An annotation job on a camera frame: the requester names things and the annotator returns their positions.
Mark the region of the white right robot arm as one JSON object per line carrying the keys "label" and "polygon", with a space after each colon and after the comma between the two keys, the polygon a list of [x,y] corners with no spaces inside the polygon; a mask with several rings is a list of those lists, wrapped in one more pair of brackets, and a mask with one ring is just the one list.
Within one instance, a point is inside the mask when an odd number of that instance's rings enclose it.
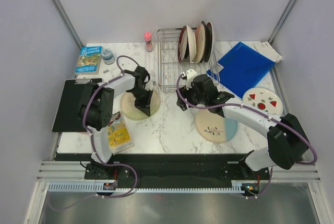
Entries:
{"label": "white right robot arm", "polygon": [[192,69],[179,75],[176,93],[182,111],[196,108],[219,119],[234,120],[267,139],[266,148],[250,151],[242,159],[239,173],[243,178],[251,179],[266,167],[289,170],[296,163],[307,164],[301,158],[312,146],[295,115],[279,116],[247,106],[233,94],[219,91],[209,76]]}

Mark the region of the cream and green branch plate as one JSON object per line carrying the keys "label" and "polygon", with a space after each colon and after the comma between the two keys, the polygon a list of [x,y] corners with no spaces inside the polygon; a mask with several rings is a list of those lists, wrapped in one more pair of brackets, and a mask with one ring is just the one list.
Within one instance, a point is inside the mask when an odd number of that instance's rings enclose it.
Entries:
{"label": "cream and green branch plate", "polygon": [[[150,104],[150,113],[151,116],[157,113],[161,105],[160,95],[156,90],[153,90],[153,95]],[[131,93],[124,93],[121,97],[121,112],[129,119],[140,121],[145,120],[149,116],[135,108],[135,97]]]}

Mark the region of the metal wire dish rack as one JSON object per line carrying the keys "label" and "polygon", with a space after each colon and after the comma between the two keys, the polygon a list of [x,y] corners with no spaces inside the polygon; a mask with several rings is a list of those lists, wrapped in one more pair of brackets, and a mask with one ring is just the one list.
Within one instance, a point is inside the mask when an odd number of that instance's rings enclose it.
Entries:
{"label": "metal wire dish rack", "polygon": [[178,76],[187,71],[194,69],[199,74],[205,74],[211,71],[213,83],[219,85],[220,78],[218,77],[218,50],[214,48],[210,60],[205,63],[190,63],[178,61],[178,40],[181,33],[181,28],[162,28],[157,32],[157,50],[159,58],[158,75],[159,86],[163,92],[175,92],[176,81]]}

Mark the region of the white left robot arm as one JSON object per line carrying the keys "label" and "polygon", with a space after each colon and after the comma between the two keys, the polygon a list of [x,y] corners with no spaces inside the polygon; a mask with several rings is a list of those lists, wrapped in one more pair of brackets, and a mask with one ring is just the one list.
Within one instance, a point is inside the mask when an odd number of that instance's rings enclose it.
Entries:
{"label": "white left robot arm", "polygon": [[90,136],[92,159],[98,162],[96,172],[104,179],[114,174],[114,165],[108,161],[112,151],[108,142],[108,124],[113,114],[114,98],[124,92],[135,98],[134,106],[146,116],[151,115],[153,89],[148,88],[150,74],[141,66],[134,71],[124,70],[121,74],[102,84],[85,84],[78,107],[78,116]]}

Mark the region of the red rimmed beige plate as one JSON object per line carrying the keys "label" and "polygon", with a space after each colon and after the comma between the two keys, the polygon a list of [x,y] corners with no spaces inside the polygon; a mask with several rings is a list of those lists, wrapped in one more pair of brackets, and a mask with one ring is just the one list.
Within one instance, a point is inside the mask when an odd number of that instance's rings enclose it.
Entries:
{"label": "red rimmed beige plate", "polygon": [[183,26],[178,40],[178,62],[181,63],[186,54],[187,47],[187,26]]}

